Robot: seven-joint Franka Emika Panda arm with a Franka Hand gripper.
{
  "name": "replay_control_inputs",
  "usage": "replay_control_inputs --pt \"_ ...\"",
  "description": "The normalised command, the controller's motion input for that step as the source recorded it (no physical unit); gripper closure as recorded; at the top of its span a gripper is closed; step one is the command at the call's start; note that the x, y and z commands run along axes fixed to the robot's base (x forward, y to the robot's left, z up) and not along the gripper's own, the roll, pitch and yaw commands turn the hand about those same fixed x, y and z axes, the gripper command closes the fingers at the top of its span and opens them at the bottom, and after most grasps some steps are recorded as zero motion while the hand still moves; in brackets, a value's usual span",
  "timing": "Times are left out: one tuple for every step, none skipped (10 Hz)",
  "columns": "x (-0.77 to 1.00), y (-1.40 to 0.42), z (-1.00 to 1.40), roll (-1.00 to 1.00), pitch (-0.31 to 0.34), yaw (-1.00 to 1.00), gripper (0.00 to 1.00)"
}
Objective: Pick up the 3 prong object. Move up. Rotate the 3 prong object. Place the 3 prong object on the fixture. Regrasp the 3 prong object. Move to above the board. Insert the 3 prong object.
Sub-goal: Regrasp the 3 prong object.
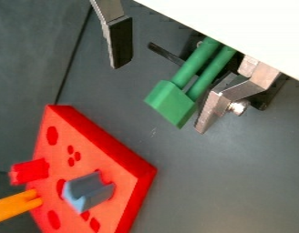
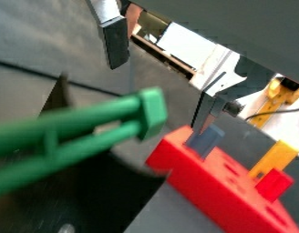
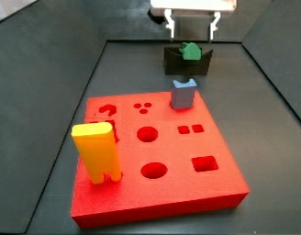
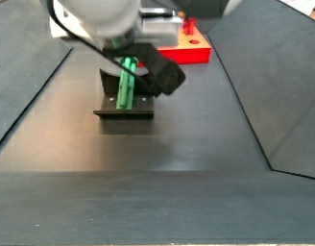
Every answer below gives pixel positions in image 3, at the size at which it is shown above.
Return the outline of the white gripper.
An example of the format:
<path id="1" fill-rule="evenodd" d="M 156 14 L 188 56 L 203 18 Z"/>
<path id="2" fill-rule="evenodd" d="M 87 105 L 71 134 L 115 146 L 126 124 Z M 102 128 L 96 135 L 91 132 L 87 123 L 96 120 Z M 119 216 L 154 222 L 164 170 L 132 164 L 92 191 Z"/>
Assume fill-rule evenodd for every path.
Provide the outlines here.
<path id="1" fill-rule="evenodd" d="M 151 0 L 151 12 L 155 16 L 167 19 L 167 29 L 171 31 L 171 39 L 175 38 L 174 10 L 215 12 L 210 23 L 210 41 L 215 39 L 219 30 L 222 13 L 218 11 L 235 11 L 236 0 Z"/>

